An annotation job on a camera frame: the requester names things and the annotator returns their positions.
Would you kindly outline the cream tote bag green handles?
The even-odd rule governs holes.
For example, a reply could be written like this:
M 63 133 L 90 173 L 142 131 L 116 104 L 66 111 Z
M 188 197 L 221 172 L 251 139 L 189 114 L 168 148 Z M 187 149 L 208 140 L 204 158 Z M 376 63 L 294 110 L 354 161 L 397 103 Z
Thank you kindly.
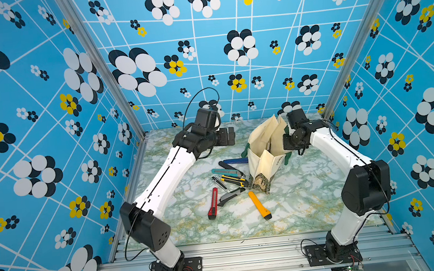
M 252 131 L 242 158 L 249 164 L 249 187 L 269 194 L 271 182 L 290 152 L 284 150 L 283 135 L 289 132 L 284 118 L 272 116 Z

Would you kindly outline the slim silver black knife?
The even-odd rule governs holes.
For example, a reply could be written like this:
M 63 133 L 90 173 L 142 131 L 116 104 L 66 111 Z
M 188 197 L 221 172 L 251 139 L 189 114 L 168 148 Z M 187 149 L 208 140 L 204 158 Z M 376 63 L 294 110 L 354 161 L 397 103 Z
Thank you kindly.
M 221 189 L 223 189 L 225 192 L 229 193 L 229 189 L 223 184 L 223 182 L 218 179 L 216 176 L 211 177 L 212 181 L 215 182 Z

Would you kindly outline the grey black utility knife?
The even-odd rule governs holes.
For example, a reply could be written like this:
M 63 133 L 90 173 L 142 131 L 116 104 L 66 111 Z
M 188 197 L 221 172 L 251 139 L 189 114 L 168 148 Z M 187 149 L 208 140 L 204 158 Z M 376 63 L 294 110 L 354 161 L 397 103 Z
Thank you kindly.
M 226 193 L 226 194 L 224 194 L 220 199 L 219 199 L 219 202 L 218 202 L 218 206 L 219 207 L 222 207 L 222 206 L 224 206 L 229 200 L 232 200 L 233 198 L 235 198 L 235 197 L 237 197 L 238 195 L 240 195 L 242 192 L 244 192 L 245 191 L 245 188 L 242 188 L 242 187 L 239 187 L 238 189 L 236 189 L 236 190 L 233 190 L 233 191 L 231 191 L 231 192 L 229 192 L 229 193 Z

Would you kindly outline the red utility knife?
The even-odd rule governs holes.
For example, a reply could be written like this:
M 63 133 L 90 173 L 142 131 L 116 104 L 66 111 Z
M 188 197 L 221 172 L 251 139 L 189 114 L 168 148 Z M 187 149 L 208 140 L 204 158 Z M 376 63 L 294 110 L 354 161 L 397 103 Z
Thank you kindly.
M 214 187 L 211 193 L 211 204 L 208 211 L 209 220 L 215 220 L 218 213 L 218 188 Z

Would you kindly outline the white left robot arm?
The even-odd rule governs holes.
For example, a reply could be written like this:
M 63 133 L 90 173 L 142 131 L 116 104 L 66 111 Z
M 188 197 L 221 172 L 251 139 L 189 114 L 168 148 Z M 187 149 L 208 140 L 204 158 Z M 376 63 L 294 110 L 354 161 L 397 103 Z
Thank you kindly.
M 235 145 L 233 127 L 190 123 L 172 141 L 169 154 L 152 182 L 133 203 L 123 203 L 120 216 L 128 237 L 143 244 L 162 271 L 184 271 L 185 255 L 170 240 L 171 227 L 162 220 L 174 191 L 203 152 Z

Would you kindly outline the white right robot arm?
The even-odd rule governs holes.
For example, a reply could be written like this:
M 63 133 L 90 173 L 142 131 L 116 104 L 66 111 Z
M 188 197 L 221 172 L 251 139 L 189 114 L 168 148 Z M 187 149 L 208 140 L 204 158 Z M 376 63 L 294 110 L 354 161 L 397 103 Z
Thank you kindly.
M 315 147 L 323 152 L 346 176 L 341 191 L 343 210 L 336 225 L 326 236 L 326 257 L 333 263 L 342 262 L 357 248 L 358 236 L 372 215 L 383 215 L 389 205 L 390 171 L 382 160 L 362 155 L 333 133 L 322 120 L 301 120 L 290 123 L 283 136 L 284 149 L 304 151 Z

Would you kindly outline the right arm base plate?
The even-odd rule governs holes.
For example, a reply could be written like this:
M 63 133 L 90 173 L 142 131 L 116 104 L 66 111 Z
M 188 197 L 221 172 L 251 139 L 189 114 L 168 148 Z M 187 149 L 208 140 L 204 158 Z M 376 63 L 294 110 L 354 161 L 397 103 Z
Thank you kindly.
M 313 266 L 326 266 L 332 264 L 357 264 L 362 261 L 360 250 L 356 244 L 338 246 L 331 243 L 326 245 L 310 245 L 302 248 L 308 263 Z

